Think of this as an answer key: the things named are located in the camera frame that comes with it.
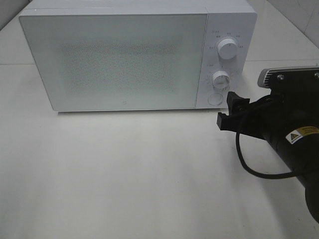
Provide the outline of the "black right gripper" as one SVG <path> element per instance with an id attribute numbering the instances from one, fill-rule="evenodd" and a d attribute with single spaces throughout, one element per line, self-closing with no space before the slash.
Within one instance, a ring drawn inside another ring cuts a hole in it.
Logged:
<path id="1" fill-rule="evenodd" d="M 257 84 L 271 93 L 255 102 L 229 92 L 229 114 L 218 113 L 217 126 L 223 131 L 252 136 L 258 139 L 284 137 L 289 133 L 285 107 L 287 93 L 317 93 L 318 66 L 269 68 L 261 71 Z"/>

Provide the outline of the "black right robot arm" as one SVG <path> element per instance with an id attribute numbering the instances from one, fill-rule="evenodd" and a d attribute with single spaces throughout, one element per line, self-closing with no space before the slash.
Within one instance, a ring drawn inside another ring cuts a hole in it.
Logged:
<path id="1" fill-rule="evenodd" d="M 257 84 L 270 93 L 252 102 L 235 92 L 227 95 L 228 114 L 217 115 L 220 130 L 236 134 L 242 167 L 263 179 L 296 177 L 305 188 L 311 216 L 319 218 L 319 68 L 318 66 L 269 68 Z M 265 174 L 250 168 L 240 147 L 240 135 L 259 138 L 288 166 L 288 173 Z"/>

